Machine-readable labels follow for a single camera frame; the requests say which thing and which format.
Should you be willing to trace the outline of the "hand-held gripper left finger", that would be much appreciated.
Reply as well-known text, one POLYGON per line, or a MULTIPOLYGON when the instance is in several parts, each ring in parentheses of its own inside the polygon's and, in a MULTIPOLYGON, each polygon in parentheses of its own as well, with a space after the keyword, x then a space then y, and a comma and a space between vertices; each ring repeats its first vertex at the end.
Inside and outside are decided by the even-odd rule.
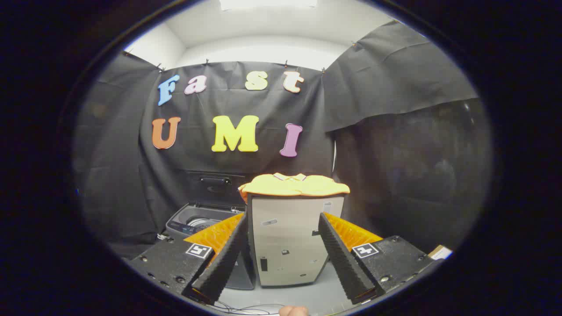
POLYGON ((177 296, 213 305, 247 242, 247 232, 247 215, 239 213, 182 240, 158 242, 129 264, 177 296))

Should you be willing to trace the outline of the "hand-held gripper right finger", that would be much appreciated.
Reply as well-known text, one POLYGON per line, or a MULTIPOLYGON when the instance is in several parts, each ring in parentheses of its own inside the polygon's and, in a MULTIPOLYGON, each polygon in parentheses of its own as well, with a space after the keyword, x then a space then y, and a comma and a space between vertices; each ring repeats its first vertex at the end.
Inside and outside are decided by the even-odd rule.
POLYGON ((353 304, 392 292, 429 266, 429 256, 402 237, 381 238, 327 212, 319 216, 318 231, 353 304))

